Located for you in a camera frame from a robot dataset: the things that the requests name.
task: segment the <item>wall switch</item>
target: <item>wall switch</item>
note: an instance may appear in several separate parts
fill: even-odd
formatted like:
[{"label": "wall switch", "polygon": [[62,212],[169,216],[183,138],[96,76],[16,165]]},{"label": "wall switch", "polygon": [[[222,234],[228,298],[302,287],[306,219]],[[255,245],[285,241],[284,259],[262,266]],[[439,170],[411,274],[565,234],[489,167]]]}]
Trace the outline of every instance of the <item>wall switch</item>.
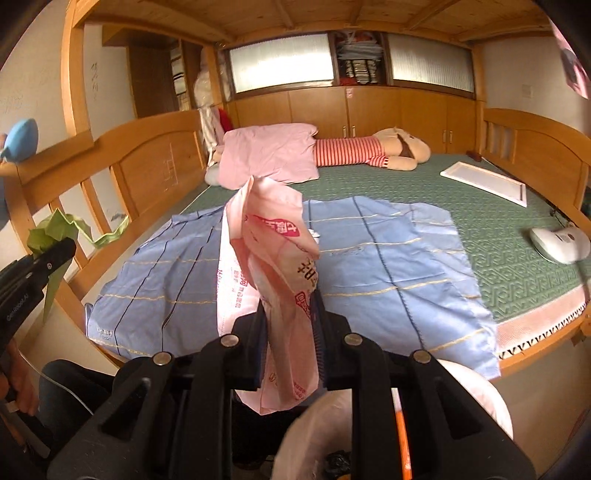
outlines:
[{"label": "wall switch", "polygon": [[521,96],[523,98],[533,98],[534,97],[534,89],[531,85],[523,84],[521,85]]}]

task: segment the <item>pink plastic bag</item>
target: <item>pink plastic bag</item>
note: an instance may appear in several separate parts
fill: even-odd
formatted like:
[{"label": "pink plastic bag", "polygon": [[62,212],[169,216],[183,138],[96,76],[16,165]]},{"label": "pink plastic bag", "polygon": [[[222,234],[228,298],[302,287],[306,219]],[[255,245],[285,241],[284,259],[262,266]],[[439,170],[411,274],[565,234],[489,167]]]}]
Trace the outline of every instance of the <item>pink plastic bag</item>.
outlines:
[{"label": "pink plastic bag", "polygon": [[262,385],[238,392],[260,414],[288,410],[318,387],[309,306],[319,249],[301,214],[301,193],[267,177],[251,177],[224,210],[217,329],[230,333],[262,300],[269,333]]}]

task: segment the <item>frosted glass window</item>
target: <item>frosted glass window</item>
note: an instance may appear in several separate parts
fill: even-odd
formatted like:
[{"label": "frosted glass window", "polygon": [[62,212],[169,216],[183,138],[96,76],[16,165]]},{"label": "frosted glass window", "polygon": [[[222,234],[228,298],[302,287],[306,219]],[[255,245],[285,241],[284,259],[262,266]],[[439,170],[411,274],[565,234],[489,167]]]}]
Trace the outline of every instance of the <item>frosted glass window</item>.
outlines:
[{"label": "frosted glass window", "polygon": [[230,62],[237,93],[335,78],[327,34],[278,38],[233,48]]},{"label": "frosted glass window", "polygon": [[388,35],[394,80],[432,83],[474,92],[470,50],[409,35]]}]

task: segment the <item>stuffed toy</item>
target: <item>stuffed toy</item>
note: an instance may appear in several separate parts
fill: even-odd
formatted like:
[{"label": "stuffed toy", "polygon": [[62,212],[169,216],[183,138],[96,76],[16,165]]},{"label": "stuffed toy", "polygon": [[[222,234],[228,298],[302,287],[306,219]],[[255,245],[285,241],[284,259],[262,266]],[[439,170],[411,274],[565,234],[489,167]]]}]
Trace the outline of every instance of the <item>stuffed toy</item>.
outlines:
[{"label": "stuffed toy", "polygon": [[371,137],[317,140],[314,145],[318,167],[365,163],[389,170],[414,170],[430,156],[425,142],[399,128],[387,128]]},{"label": "stuffed toy", "polygon": [[420,138],[401,128],[386,128],[373,134],[388,157],[385,167],[389,170],[414,170],[431,157],[431,149]]}]

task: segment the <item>blue cloth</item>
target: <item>blue cloth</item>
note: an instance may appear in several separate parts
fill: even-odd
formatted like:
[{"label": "blue cloth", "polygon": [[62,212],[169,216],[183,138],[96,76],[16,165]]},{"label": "blue cloth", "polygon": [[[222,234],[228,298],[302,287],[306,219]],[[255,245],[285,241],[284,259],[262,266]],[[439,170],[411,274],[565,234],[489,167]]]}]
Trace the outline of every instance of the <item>blue cloth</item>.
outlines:
[{"label": "blue cloth", "polygon": [[[217,337],[223,208],[175,216],[104,286],[87,335],[127,358],[199,351]],[[486,378],[499,375],[496,325],[449,212],[366,197],[304,202],[320,234],[327,310],[385,350],[426,348]]]}]

